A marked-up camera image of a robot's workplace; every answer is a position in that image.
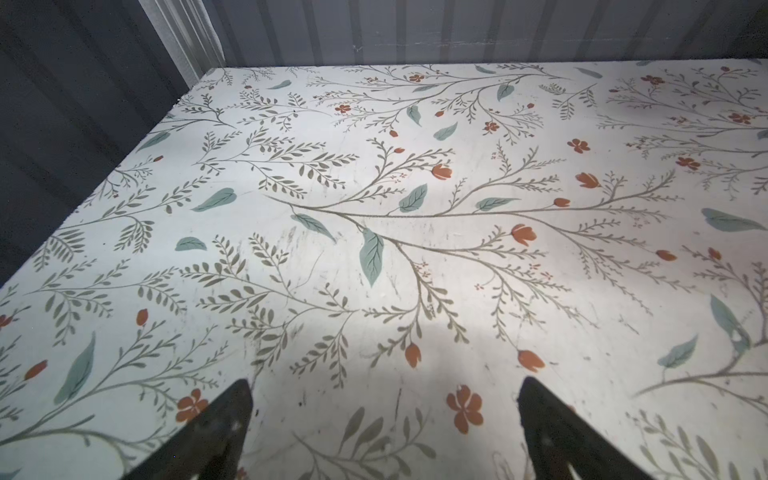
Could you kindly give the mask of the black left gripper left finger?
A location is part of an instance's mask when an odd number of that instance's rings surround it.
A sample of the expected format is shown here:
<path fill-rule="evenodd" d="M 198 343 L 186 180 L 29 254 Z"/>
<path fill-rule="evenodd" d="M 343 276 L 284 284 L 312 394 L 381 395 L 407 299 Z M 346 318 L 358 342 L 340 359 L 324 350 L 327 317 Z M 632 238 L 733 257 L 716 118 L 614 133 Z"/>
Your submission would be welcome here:
<path fill-rule="evenodd" d="M 248 382 L 239 379 L 125 478 L 234 479 L 252 411 Z"/>

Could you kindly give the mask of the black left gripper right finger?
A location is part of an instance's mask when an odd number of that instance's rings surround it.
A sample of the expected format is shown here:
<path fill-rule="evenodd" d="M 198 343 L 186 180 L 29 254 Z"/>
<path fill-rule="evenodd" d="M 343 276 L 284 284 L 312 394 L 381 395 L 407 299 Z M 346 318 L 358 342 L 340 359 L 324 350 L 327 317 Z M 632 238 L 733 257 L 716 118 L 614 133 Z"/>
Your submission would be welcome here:
<path fill-rule="evenodd" d="M 537 479 L 650 477 L 532 376 L 522 383 L 518 410 Z"/>

